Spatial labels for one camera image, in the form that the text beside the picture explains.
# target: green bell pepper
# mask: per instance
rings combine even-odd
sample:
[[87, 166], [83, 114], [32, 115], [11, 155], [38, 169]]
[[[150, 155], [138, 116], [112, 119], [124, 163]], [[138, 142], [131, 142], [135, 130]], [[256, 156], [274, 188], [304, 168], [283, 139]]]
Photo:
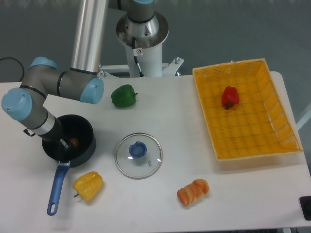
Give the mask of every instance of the green bell pepper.
[[136, 102], [136, 95], [133, 87], [129, 84], [120, 86], [111, 94], [111, 100], [116, 107], [126, 108]]

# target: red bell pepper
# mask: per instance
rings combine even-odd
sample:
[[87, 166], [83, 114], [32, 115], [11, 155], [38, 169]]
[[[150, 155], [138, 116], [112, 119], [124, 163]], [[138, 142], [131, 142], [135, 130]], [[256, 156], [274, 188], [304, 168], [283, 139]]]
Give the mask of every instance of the red bell pepper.
[[240, 102], [240, 97], [238, 91], [233, 86], [227, 86], [223, 92], [222, 96], [222, 105], [225, 106], [225, 109], [233, 107], [235, 104]]

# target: cable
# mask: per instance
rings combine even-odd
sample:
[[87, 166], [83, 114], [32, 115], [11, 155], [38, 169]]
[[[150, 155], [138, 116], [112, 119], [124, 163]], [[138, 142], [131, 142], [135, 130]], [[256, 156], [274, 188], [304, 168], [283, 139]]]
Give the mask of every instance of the cable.
[[[135, 37], [132, 37], [132, 49], [135, 49], [135, 40], [136, 40]], [[136, 65], [137, 65], [137, 68], [138, 68], [138, 71], [139, 71], [139, 75], [141, 77], [145, 77], [145, 75], [141, 71], [140, 65], [138, 63], [137, 56], [134, 56], [134, 61], [135, 61]]]
[[25, 70], [24, 70], [23, 64], [18, 59], [14, 58], [14, 57], [3, 57], [3, 58], [0, 59], [0, 61], [5, 60], [5, 59], [12, 59], [12, 60], [17, 61], [20, 64], [21, 68], [23, 69], [23, 74], [22, 74], [22, 76], [21, 76], [21, 78], [19, 79], [18, 82], [22, 81], [22, 79], [24, 78], [24, 74], [25, 74]]

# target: bread roll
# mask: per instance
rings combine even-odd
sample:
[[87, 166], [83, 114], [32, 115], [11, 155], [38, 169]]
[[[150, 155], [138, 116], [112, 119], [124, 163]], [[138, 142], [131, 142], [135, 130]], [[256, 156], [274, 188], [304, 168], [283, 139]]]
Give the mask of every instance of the bread roll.
[[200, 198], [204, 197], [209, 192], [209, 185], [206, 180], [195, 180], [186, 187], [177, 191], [177, 196], [180, 202], [188, 206]]

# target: yellow basket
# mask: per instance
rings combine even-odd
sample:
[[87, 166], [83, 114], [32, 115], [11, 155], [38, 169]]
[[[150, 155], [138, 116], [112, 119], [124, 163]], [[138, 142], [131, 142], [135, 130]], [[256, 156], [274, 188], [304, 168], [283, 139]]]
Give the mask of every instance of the yellow basket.
[[[265, 59], [192, 70], [216, 159], [243, 159], [303, 151], [271, 80]], [[222, 106], [227, 86], [240, 103]]]

